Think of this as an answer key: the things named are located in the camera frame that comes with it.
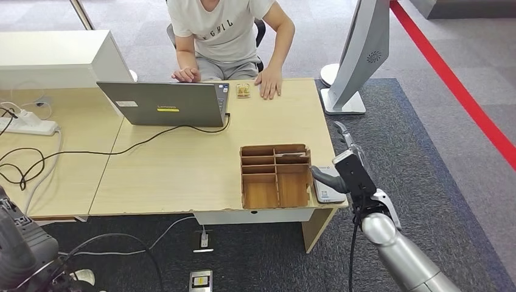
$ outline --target gray shorts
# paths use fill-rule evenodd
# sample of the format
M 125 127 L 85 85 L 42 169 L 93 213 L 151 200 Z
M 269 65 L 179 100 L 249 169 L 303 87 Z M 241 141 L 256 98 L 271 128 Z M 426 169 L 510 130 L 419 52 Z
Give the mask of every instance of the gray shorts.
M 258 76 L 258 58 L 250 58 L 235 63 L 221 63 L 204 57 L 197 57 L 201 81 L 246 80 Z

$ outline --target gray floor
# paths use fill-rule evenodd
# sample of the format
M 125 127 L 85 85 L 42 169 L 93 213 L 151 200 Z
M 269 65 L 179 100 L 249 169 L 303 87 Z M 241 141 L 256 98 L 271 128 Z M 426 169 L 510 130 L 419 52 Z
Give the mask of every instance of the gray floor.
M 141 80 L 176 68 L 164 0 L 85 0 L 98 29 L 111 29 Z M 285 77 L 316 77 L 340 57 L 355 1 L 279 0 L 297 27 Z M 476 101 L 516 142 L 516 19 L 423 19 L 400 2 Z M 0 0 L 0 30 L 81 29 L 66 0 Z M 260 56 L 271 55 L 267 33 Z M 391 14 L 391 53 L 374 77 L 398 79 L 487 238 L 516 280 L 516 172 L 432 70 Z

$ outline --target white t-shirt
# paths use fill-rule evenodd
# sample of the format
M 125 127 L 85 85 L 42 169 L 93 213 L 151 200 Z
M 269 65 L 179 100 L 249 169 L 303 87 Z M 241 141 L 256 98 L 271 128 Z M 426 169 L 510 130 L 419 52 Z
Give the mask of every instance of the white t-shirt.
M 195 38 L 198 55 L 219 61 L 256 58 L 254 19 L 262 19 L 275 0 L 220 0 L 213 11 L 201 0 L 169 0 L 174 34 Z

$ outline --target desk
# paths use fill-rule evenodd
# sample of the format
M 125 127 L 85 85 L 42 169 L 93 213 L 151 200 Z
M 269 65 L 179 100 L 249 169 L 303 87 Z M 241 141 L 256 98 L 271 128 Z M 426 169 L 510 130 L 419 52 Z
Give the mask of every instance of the desk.
M 50 187 L 40 187 L 30 214 L 39 218 L 193 213 L 201 224 L 302 221 L 305 248 L 310 252 L 347 202 L 319 204 L 311 193 L 306 207 L 243 209 L 239 151 L 245 145 L 302 143 L 310 148 L 313 165 L 329 165 L 335 155 L 315 83 L 310 78 L 285 80 L 283 96 L 274 100 L 262 100 L 254 86 L 250 99 L 237 99 L 236 83 L 230 82 L 231 124 L 226 131 L 206 134 L 180 128 L 109 159 L 63 155 Z M 166 129 L 121 122 L 98 89 L 49 94 L 55 96 L 52 119 L 63 127 L 65 150 L 120 151 Z M 89 102 L 84 105 L 66 96 L 82 96 Z M 3 138 L 10 143 L 2 143 L 0 153 L 13 146 L 37 145 L 45 153 L 55 148 L 54 137 L 10 134 Z M 16 158 L 17 164 L 19 160 L 31 159 Z M 22 205 L 16 188 L 8 186 L 8 194 Z
M 63 150 L 111 151 L 123 118 L 114 112 L 101 90 L 53 89 L 45 93 L 52 104 L 50 120 L 55 120 L 63 133 Z M 39 90 L 15 91 L 14 101 L 19 105 L 30 103 L 40 94 Z M 0 97 L 9 99 L 9 91 L 0 91 Z M 27 109 L 39 116 L 46 116 L 48 111 L 47 108 L 34 106 Z M 57 135 L 4 133 L 0 137 L 0 156 L 19 147 L 38 148 L 44 155 L 49 155 L 57 150 L 57 142 Z M 35 151 L 19 151 L 2 163 L 11 162 L 26 170 L 39 159 Z M 87 216 L 107 160 L 107 156 L 100 155 L 61 155 L 51 176 L 36 191 L 29 215 L 40 220 Z M 19 181 L 19 174 L 13 169 L 1 171 L 12 180 Z M 22 207 L 36 181 L 28 183 L 27 190 L 22 192 L 18 186 L 7 184 L 0 178 L 0 184 L 9 197 Z
M 242 209 L 239 151 L 245 145 L 302 143 L 311 149 L 313 165 L 331 164 L 335 155 L 313 79 L 284 81 L 283 96 L 274 100 L 261 99 L 254 86 L 250 99 L 237 99 L 238 82 L 229 83 L 231 124 L 226 131 L 205 134 L 180 128 L 127 155 L 110 157 L 89 214 L 194 213 L 203 224 L 305 218 L 309 252 L 337 208 L 347 202 L 318 204 L 312 195 L 304 208 L 252 214 Z M 114 151 L 164 129 L 133 126 L 125 120 Z

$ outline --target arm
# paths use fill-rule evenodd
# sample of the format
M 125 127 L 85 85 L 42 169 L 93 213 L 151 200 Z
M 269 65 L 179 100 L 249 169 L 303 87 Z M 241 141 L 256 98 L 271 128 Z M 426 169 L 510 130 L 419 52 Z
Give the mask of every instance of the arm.
M 258 75 L 255 84 L 262 84 L 260 95 L 264 99 L 272 99 L 275 92 L 279 96 L 281 95 L 281 71 L 292 45 L 296 28 L 277 2 L 271 6 L 263 20 L 276 32 L 276 43 L 269 65 Z
M 175 36 L 176 56 L 180 69 L 172 74 L 172 78 L 181 82 L 199 82 L 201 75 L 195 60 L 194 36 Z

